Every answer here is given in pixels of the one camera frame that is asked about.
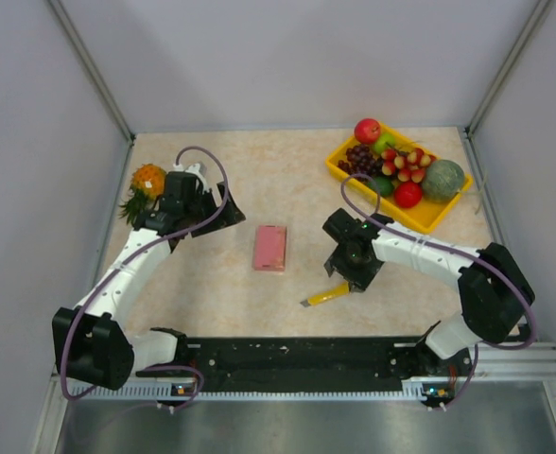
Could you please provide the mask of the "pink express box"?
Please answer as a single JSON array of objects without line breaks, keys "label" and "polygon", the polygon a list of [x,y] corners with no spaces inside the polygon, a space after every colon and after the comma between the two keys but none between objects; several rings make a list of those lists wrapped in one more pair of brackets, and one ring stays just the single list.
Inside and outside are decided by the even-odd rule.
[{"label": "pink express box", "polygon": [[252,258],[252,267],[256,271],[284,271],[286,253],[286,226],[261,225],[256,229]]}]

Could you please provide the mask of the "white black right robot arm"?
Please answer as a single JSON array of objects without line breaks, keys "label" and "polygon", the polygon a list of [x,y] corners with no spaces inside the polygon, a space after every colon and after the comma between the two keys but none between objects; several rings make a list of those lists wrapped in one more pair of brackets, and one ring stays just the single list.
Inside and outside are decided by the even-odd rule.
[{"label": "white black right robot arm", "polygon": [[503,342],[534,303],[530,283],[501,244],[452,245],[392,218],[373,214],[361,220],[342,208],[322,228],[337,244],[324,267],[327,273],[340,275],[353,292],[365,291],[382,266],[393,263],[430,276],[459,294],[460,311],[430,327],[416,352],[419,367],[428,374],[440,373],[464,348]]}]

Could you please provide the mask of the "yellow utility knife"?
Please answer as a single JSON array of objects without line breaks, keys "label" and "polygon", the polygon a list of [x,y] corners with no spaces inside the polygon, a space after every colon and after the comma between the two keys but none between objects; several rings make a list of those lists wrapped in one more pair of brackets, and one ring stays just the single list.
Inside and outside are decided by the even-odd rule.
[{"label": "yellow utility knife", "polygon": [[343,282],[334,288],[317,293],[300,302],[303,307],[319,306],[331,300],[346,296],[350,293],[350,284]]}]

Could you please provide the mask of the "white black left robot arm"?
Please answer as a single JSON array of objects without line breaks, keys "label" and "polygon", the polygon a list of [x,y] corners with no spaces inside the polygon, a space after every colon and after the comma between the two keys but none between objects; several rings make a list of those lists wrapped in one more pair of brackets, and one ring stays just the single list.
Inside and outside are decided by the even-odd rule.
[{"label": "white black left robot arm", "polygon": [[96,286],[74,307],[60,308],[52,320],[56,367],[73,378],[109,390],[159,365],[170,375],[189,366],[182,333],[152,328],[128,337],[125,325],[134,304],[158,267],[186,236],[202,236],[245,220],[228,183],[211,188],[197,165],[170,171],[163,193],[137,215],[126,244]]}]

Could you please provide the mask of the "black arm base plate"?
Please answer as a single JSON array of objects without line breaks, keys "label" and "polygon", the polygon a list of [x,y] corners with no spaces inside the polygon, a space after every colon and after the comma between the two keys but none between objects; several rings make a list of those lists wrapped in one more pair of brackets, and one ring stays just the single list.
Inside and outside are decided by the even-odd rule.
[{"label": "black arm base plate", "polygon": [[417,337],[189,338],[173,363],[202,372],[210,393],[390,392],[471,371],[467,350],[442,360]]}]

